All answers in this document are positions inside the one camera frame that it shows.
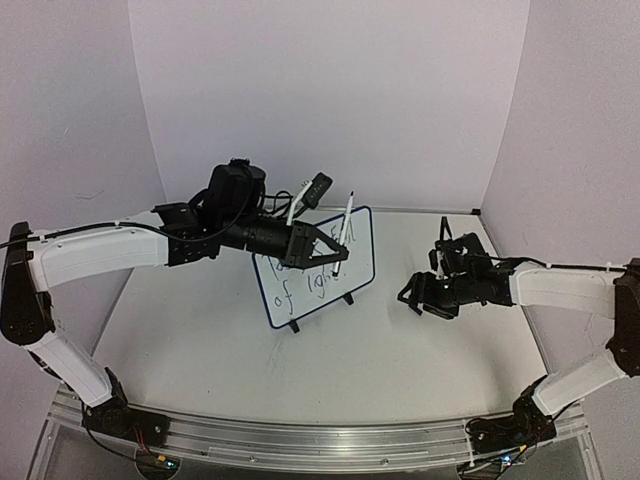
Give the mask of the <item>white whiteboard marker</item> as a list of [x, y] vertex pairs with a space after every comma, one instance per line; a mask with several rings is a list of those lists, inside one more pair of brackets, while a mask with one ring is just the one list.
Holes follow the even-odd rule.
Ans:
[[[339, 236], [339, 244], [341, 246], [346, 245], [346, 236], [347, 236], [347, 231], [349, 229], [350, 218], [351, 218], [353, 204], [354, 204], [354, 194], [355, 194], [354, 191], [350, 192], [348, 201], [345, 207], [344, 218], [341, 224], [341, 230], [340, 230], [340, 236]], [[341, 260], [338, 260], [337, 262], [334, 263], [331, 271], [333, 278], [337, 278], [339, 276], [341, 263], [342, 263]]]

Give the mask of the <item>blue framed whiteboard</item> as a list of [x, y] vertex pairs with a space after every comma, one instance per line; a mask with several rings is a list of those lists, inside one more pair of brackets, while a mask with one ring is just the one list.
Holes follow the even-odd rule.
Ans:
[[292, 269], [275, 258], [254, 254], [254, 271], [269, 325], [289, 327], [339, 300], [346, 293], [371, 284], [375, 279], [373, 213], [367, 206], [352, 210], [346, 236], [349, 257], [341, 263], [339, 276], [332, 277], [332, 265]]

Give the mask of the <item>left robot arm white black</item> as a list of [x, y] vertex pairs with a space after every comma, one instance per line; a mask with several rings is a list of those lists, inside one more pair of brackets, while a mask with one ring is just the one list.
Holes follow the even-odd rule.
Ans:
[[232, 159], [216, 166], [207, 187], [188, 202], [154, 207], [152, 224], [117, 220], [42, 233], [26, 222], [14, 224], [1, 246], [2, 336], [95, 409], [110, 433], [127, 434], [135, 420], [120, 381], [66, 337], [54, 315], [51, 288], [121, 270], [215, 259], [224, 247], [299, 270], [347, 260], [346, 246], [299, 219], [317, 207], [331, 178], [317, 174], [287, 201], [285, 214], [265, 209], [266, 178], [249, 160]]

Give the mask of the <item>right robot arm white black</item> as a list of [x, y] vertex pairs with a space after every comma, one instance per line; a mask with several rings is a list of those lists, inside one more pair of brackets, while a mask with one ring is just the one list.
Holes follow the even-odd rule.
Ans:
[[639, 374], [639, 261], [623, 266], [545, 263], [491, 256], [474, 233], [439, 239], [430, 268], [411, 275], [397, 298], [417, 314], [452, 320], [464, 305], [547, 306], [587, 312], [614, 323], [606, 344], [547, 375], [523, 394], [544, 417], [596, 390]]

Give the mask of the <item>left black whiteboard foot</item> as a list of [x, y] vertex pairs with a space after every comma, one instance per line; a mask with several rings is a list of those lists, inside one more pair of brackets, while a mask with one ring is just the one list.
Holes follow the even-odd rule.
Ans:
[[300, 332], [300, 328], [299, 328], [298, 323], [297, 323], [296, 321], [291, 321], [291, 322], [288, 324], [288, 326], [289, 326], [289, 328], [291, 329], [291, 331], [292, 331], [294, 334], [297, 334], [297, 333], [299, 333], [299, 332]]

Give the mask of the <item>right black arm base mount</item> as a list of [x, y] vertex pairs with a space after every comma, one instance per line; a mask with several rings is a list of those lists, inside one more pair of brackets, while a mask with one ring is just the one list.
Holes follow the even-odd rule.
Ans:
[[496, 418], [474, 418], [466, 423], [465, 432], [478, 454], [531, 447], [552, 440], [557, 434], [552, 417], [543, 415], [536, 407]]

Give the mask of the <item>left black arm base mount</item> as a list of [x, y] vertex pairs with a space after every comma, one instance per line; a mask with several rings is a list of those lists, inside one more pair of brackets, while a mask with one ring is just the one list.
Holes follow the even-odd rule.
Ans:
[[145, 447], [162, 447], [168, 437], [170, 420], [166, 415], [130, 407], [112, 398], [96, 407], [83, 406], [82, 425], [104, 434]]

